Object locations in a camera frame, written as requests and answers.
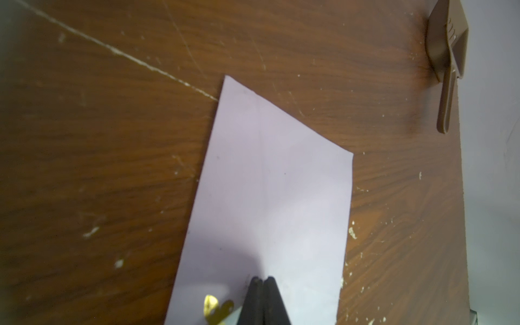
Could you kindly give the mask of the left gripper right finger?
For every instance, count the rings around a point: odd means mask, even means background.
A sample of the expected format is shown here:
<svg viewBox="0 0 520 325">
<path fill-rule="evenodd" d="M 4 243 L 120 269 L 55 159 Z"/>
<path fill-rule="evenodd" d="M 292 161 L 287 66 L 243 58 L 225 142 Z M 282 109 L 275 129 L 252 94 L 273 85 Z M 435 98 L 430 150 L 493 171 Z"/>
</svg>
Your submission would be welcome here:
<svg viewBox="0 0 520 325">
<path fill-rule="evenodd" d="M 291 325 L 274 277 L 264 281 L 264 325 Z"/>
</svg>

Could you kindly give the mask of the purple envelope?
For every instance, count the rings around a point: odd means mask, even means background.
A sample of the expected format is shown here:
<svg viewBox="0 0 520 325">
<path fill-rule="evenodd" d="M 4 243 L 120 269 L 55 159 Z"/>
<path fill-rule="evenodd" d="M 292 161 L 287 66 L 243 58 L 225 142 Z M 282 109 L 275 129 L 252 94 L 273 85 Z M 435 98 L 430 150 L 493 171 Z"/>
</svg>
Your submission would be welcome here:
<svg viewBox="0 0 520 325">
<path fill-rule="evenodd" d="M 276 279 L 293 324 L 334 324 L 343 286 L 353 154 L 231 77 L 223 81 L 167 324 L 237 310 Z"/>
</svg>

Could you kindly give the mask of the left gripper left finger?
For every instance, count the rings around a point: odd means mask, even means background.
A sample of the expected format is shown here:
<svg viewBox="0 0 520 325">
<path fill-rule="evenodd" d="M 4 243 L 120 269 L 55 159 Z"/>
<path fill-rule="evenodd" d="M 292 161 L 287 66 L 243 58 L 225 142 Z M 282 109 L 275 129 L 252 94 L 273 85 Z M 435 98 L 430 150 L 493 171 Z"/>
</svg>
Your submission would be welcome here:
<svg viewBox="0 0 520 325">
<path fill-rule="evenodd" d="M 264 324 L 264 281 L 258 277 L 251 279 L 237 325 Z"/>
</svg>

